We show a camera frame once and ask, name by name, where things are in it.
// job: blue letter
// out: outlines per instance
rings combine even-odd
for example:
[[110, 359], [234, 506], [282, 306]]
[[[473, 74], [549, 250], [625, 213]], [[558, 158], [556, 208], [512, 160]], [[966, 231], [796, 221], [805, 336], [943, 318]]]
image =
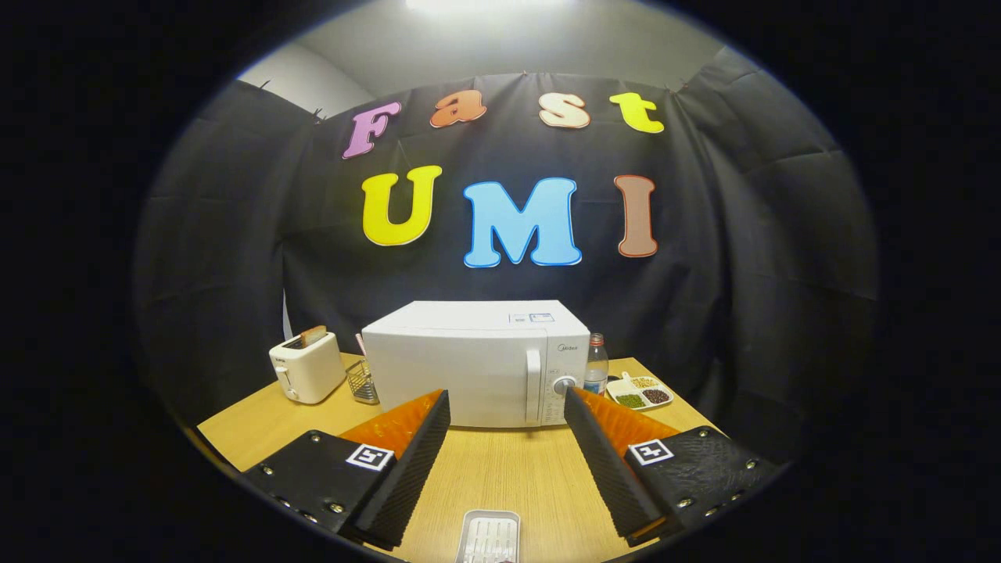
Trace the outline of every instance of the blue letter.
[[581, 250], [574, 245], [570, 219], [570, 196], [577, 190], [574, 180], [539, 180], [525, 209], [519, 210], [504, 186], [495, 181], [474, 183], [462, 191], [472, 202], [472, 249], [462, 260], [469, 267], [492, 267], [500, 263], [493, 250], [493, 233], [508, 259], [519, 263], [529, 249], [532, 233], [539, 230], [539, 242], [532, 261], [539, 265], [574, 265]]

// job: white toaster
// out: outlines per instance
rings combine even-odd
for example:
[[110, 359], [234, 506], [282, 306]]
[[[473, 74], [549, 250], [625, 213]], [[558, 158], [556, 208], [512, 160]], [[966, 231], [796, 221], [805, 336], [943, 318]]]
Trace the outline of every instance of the white toaster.
[[285, 397], [299, 403], [319, 403], [346, 377], [333, 333], [305, 348], [302, 337], [296, 336], [272, 348], [268, 356]]

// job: wire basket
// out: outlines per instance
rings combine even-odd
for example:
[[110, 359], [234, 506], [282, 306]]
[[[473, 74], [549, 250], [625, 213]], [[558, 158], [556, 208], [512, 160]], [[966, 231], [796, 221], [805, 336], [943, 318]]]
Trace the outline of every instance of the wire basket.
[[362, 358], [347, 369], [347, 385], [351, 388], [351, 395], [358, 403], [365, 405], [378, 405], [378, 395], [375, 393], [375, 385], [372, 383], [372, 373], [368, 368], [368, 361]]

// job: microwave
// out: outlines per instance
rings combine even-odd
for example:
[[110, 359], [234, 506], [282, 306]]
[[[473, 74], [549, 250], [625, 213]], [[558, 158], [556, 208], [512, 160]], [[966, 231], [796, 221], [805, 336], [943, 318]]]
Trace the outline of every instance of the microwave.
[[558, 301], [413, 302], [361, 330], [388, 411], [448, 391], [452, 426], [565, 424], [591, 333]]

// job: pink letter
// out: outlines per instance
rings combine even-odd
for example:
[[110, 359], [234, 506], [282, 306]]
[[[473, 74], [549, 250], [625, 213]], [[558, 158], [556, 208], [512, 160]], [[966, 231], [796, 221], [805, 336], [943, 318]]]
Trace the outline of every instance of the pink letter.
[[341, 158], [347, 159], [375, 148], [375, 145], [368, 140], [368, 135], [381, 136], [385, 132], [385, 126], [389, 123], [387, 115], [395, 115], [402, 108], [403, 106], [398, 101], [394, 101], [355, 115], [351, 142], [348, 143], [347, 150], [344, 151]]

